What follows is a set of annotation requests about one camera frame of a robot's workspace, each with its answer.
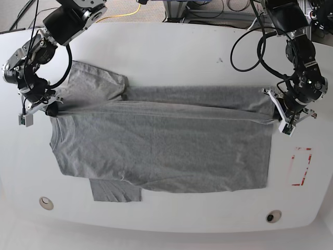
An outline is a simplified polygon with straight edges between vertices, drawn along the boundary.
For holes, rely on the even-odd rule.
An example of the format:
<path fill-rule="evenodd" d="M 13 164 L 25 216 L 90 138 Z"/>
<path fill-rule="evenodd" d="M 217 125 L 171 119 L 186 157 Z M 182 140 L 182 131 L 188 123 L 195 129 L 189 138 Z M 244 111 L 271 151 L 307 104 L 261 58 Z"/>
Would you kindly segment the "grey t-shirt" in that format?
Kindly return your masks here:
<path fill-rule="evenodd" d="M 62 98 L 50 146 L 95 201 L 266 187 L 276 115 L 260 87 L 129 86 L 76 61 Z"/>

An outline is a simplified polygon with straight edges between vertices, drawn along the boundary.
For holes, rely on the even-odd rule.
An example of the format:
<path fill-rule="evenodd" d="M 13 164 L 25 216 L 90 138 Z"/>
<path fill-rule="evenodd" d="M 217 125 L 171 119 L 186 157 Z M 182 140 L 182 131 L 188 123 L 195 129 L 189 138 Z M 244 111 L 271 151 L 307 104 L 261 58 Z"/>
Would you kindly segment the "table grommet hole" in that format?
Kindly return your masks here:
<path fill-rule="evenodd" d="M 267 223 L 276 223 L 281 219 L 282 212 L 280 210 L 273 210 L 266 216 Z"/>
<path fill-rule="evenodd" d="M 47 197 L 40 197 L 39 198 L 39 204 L 45 210 L 53 210 L 54 209 L 53 202 Z"/>

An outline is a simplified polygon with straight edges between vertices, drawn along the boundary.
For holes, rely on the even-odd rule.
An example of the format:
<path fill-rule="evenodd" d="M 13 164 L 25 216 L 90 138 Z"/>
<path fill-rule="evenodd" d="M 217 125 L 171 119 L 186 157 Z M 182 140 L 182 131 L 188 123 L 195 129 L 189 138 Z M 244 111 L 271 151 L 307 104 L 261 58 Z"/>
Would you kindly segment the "aluminium frame base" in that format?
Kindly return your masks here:
<path fill-rule="evenodd" d="M 229 1 L 222 1 L 221 10 L 199 9 L 210 1 L 163 1 L 166 19 L 169 22 L 229 22 L 249 24 L 248 30 L 257 25 L 271 31 L 275 36 L 286 36 L 294 39 L 306 35 L 312 38 L 312 28 L 306 15 L 305 1 L 246 1 L 245 9 L 258 3 L 252 13 L 232 10 Z"/>

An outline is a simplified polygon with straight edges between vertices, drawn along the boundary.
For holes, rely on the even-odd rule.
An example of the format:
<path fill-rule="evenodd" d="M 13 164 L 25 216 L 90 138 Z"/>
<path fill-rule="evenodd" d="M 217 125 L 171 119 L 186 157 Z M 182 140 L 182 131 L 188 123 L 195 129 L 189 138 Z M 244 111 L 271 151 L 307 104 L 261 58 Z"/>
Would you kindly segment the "red tape rectangle marking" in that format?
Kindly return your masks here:
<path fill-rule="evenodd" d="M 291 158 L 288 183 L 291 186 L 302 186 L 305 183 L 312 159 L 312 149 L 296 147 Z"/>

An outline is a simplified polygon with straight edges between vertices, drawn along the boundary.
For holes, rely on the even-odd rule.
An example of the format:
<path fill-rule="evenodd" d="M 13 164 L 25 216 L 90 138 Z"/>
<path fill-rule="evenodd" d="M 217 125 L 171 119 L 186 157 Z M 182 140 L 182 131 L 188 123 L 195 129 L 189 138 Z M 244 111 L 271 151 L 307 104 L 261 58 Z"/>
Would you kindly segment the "right table grommet hole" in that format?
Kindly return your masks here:
<path fill-rule="evenodd" d="M 266 216 L 267 223 L 276 223 L 281 219 L 282 212 L 280 210 L 273 210 Z"/>

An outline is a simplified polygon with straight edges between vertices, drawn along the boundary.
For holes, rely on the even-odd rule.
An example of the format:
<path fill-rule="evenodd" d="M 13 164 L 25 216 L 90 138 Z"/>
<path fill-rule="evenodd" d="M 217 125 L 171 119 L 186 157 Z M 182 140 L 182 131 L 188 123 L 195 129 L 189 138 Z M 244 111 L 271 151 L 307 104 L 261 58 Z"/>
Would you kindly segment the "left table grommet hole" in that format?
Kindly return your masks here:
<path fill-rule="evenodd" d="M 54 209 L 53 202 L 47 197 L 40 197 L 39 198 L 39 204 L 45 210 L 53 210 Z"/>

